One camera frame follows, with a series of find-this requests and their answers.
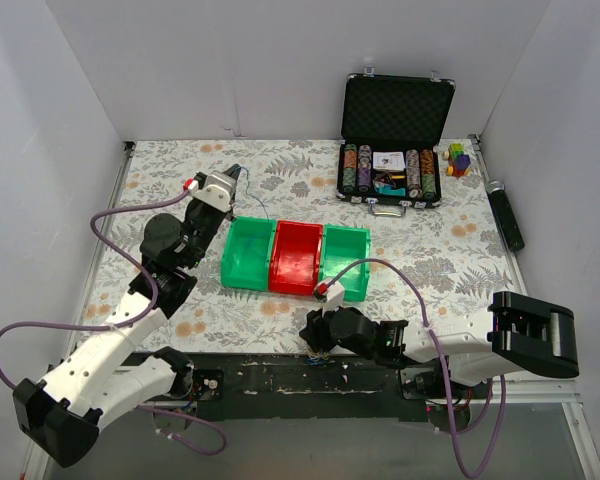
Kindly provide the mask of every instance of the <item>open case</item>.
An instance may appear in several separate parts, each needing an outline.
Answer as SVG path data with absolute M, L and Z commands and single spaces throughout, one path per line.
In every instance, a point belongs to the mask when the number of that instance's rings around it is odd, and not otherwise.
M 368 203 L 371 213 L 383 216 L 402 216 L 407 207 L 434 208 L 440 205 L 440 171 L 433 148 L 442 136 L 454 92 L 455 82 L 434 77 L 374 75 L 372 71 L 349 75 L 342 116 L 344 142 L 340 147 L 338 164 L 338 198 L 351 203 Z M 352 185 L 351 164 L 345 162 L 345 150 L 351 150 L 349 145 L 356 146 L 356 158 L 361 146 L 370 147 L 371 171 L 366 172 L 366 184 L 356 170 L 355 184 Z M 419 155 L 429 151 L 433 156 L 431 172 L 426 172 L 426 195 L 423 192 L 425 177 L 420 165 L 420 158 L 425 157 L 420 156 L 418 166 L 414 167 L 415 162 L 410 164 L 407 159 L 407 152 L 411 150 L 416 150 Z M 373 154 L 383 152 L 402 152 L 404 171 L 387 176 L 386 172 L 376 170 Z M 361 159 L 356 168 L 363 168 L 363 163 Z M 348 172 L 345 172 L 345 165 L 349 165 Z M 408 188 L 415 185 L 414 177 L 409 176 L 414 171 L 420 172 L 420 191 Z M 382 187 L 383 182 L 391 184 L 390 194 L 386 186 Z M 402 213 L 378 211 L 376 205 L 399 206 Z

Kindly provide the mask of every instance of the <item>robotic arm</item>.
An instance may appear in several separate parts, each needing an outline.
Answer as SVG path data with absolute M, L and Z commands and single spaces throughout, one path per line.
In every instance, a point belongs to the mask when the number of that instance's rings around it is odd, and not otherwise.
M 197 279 L 183 269 L 198 266 L 223 220 L 232 216 L 240 167 L 224 173 L 198 173 L 185 184 L 192 197 L 184 221 L 161 213 L 145 226 L 142 265 L 158 285 L 156 306 L 141 320 L 118 324 L 150 304 L 151 286 L 143 274 L 130 284 L 105 320 L 110 329 L 92 335 L 38 383 L 25 379 L 13 391 L 21 430 L 62 467 L 79 461 L 99 432 L 142 402 L 159 395 L 182 398 L 191 390 L 193 365 L 170 347 L 124 374 L 122 362 L 185 302 Z
M 338 345 L 395 369 L 438 357 L 420 322 L 374 322 L 355 308 L 343 308 L 342 284 L 327 287 L 329 281 L 316 289 L 325 306 L 309 312 L 300 332 L 314 352 Z M 464 386 L 522 370 L 552 378 L 579 373 L 573 312 L 559 305 L 498 292 L 486 311 L 461 320 L 436 320 L 431 328 L 449 356 L 451 379 Z

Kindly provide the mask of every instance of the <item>gray floor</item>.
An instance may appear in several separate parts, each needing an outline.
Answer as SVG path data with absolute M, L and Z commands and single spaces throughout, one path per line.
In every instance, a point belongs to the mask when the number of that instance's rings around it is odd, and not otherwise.
M 461 437 L 475 468 L 496 408 L 481 428 Z M 155 434 L 151 415 L 132 412 L 111 425 L 77 465 L 50 465 L 59 479 L 460 479 L 451 442 L 428 424 L 387 419 L 234 420 L 223 422 L 227 450 L 202 457 Z M 187 437 L 215 445 L 197 427 Z M 498 445 L 481 479 L 584 478 L 559 404 L 508 405 Z

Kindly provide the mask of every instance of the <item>case lid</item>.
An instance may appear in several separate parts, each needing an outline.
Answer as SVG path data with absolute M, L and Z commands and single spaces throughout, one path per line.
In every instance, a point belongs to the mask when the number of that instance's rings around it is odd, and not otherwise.
M 454 92 L 452 80 L 349 75 L 342 136 L 436 145 Z

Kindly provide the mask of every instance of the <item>table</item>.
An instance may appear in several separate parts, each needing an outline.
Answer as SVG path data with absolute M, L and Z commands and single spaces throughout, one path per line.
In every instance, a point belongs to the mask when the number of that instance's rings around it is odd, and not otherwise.
M 371 253 L 402 269 L 422 292 L 430 319 L 459 319 L 483 310 L 493 292 L 513 290 L 505 250 L 491 213 L 484 182 L 469 140 L 442 140 L 440 148 L 460 142 L 473 165 L 462 178 L 441 177 L 442 204 L 410 209 L 404 218 L 374 217 L 367 206 L 335 197 L 340 142 L 302 141 L 142 141 L 130 163 L 118 206 L 153 203 L 176 196 L 197 171 L 225 170 L 234 163 L 249 171 L 249 194 L 273 219 L 363 227 L 371 230 Z M 440 160 L 441 172 L 446 162 Z M 264 217 L 246 195 L 240 176 L 235 215 Z M 182 218 L 186 201 L 166 211 Z M 110 236 L 140 257 L 138 246 L 153 212 L 115 217 Z M 313 297 L 223 288 L 220 263 L 229 230 L 221 227 L 206 258 L 193 273 L 198 284 L 171 321 L 154 332 L 141 350 L 172 346 L 185 352 L 305 353 L 298 337 L 305 316 L 319 308 Z M 84 322 L 101 323 L 116 306 L 135 268 L 108 250 L 98 267 Z M 419 318 L 412 292 L 389 269 L 371 265 L 365 302 L 359 308 L 373 320 Z

